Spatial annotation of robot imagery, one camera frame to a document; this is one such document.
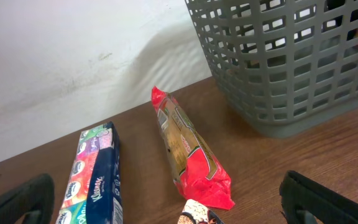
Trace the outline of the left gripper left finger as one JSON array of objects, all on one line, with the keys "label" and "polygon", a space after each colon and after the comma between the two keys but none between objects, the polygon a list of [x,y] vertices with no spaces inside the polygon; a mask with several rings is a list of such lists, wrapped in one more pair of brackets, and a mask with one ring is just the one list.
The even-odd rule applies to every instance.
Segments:
[{"label": "left gripper left finger", "polygon": [[40,174],[0,195],[0,223],[49,224],[54,207],[54,182]]}]

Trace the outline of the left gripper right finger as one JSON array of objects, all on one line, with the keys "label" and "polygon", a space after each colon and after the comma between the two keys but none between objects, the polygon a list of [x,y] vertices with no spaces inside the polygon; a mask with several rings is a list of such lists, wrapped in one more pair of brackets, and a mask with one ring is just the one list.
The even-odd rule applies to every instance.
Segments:
[{"label": "left gripper right finger", "polygon": [[358,203],[289,170],[280,184],[283,216],[290,224],[358,224]]}]

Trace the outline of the red spaghetti packet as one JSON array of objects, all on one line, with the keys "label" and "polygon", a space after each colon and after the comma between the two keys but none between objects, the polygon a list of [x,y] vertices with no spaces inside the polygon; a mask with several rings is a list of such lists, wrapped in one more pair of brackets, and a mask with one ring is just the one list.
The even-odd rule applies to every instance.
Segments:
[{"label": "red spaghetti packet", "polygon": [[235,206],[231,178],[177,100],[154,86],[151,102],[179,193],[207,207],[230,210]]}]

